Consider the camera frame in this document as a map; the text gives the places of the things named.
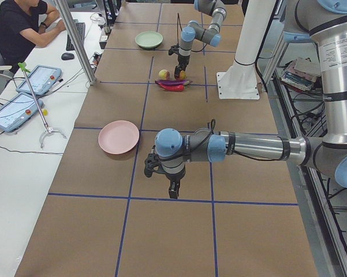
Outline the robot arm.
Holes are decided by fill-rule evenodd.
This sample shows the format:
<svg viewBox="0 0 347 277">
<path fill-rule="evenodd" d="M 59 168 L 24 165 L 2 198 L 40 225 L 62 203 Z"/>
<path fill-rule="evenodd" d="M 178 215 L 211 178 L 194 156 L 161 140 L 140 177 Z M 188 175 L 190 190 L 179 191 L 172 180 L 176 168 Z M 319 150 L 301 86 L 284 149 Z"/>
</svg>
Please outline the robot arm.
<svg viewBox="0 0 347 277">
<path fill-rule="evenodd" d="M 171 46 L 169 55 L 177 54 L 178 65 L 174 70 L 176 79 L 183 79 L 186 67 L 189 64 L 192 45 L 198 40 L 210 46 L 216 47 L 221 41 L 221 25 L 227 16 L 225 4 L 222 1 L 194 1 L 194 7 L 198 12 L 212 17 L 208 28 L 202 27 L 197 21 L 191 20 L 182 30 L 178 43 Z"/>
<path fill-rule="evenodd" d="M 234 64 L 217 76 L 220 99 L 250 99 L 246 96 L 245 77 L 260 54 L 258 48 L 251 48 L 245 54 L 245 42 L 251 47 L 262 43 L 267 28 L 262 27 L 260 35 L 251 35 L 252 24 L 260 19 L 266 23 L 271 19 L 274 2 L 271 1 L 266 15 L 259 15 L 261 1 L 249 1 L 245 21 L 237 47 Z M 195 20 L 182 30 L 178 45 L 169 50 L 169 55 L 178 55 L 176 73 L 185 70 L 196 39 L 211 46 L 220 42 L 220 27 L 227 11 L 222 1 L 194 1 L 195 9 L 212 17 L 208 29 Z M 220 162 L 225 155 L 237 154 L 259 161 L 290 160 L 299 166 L 318 170 L 347 188 L 347 1 L 288 1 L 285 16 L 285 42 L 313 42 L 318 45 L 323 103 L 327 134 L 323 137 L 282 138 L 265 134 L 214 132 L 211 127 L 200 128 L 193 135 L 182 136 L 172 128 L 161 130 L 155 138 L 155 145 L 144 162 L 144 174 L 164 174 L 170 180 L 169 195 L 177 199 L 180 180 L 185 175 L 185 162 Z"/>
</svg>

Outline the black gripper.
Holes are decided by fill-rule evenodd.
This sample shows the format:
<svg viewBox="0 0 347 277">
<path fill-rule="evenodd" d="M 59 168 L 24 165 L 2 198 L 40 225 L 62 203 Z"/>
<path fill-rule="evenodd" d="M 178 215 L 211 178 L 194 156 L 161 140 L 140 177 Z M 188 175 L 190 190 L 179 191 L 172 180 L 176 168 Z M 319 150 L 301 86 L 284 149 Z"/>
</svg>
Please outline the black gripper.
<svg viewBox="0 0 347 277">
<path fill-rule="evenodd" d="M 170 181 L 169 186 L 169 196 L 171 199 L 175 198 L 178 199 L 179 197 L 179 189 L 180 189 L 180 182 L 185 176 L 185 170 L 181 170 L 178 173 L 168 173 L 166 174 L 168 180 Z"/>
<path fill-rule="evenodd" d="M 175 67 L 175 70 L 174 70 L 175 78 L 180 78 L 180 73 L 183 76 L 186 75 L 186 67 L 189 64 L 189 60 L 190 60 L 190 55 L 178 54 L 178 65 Z"/>
</svg>

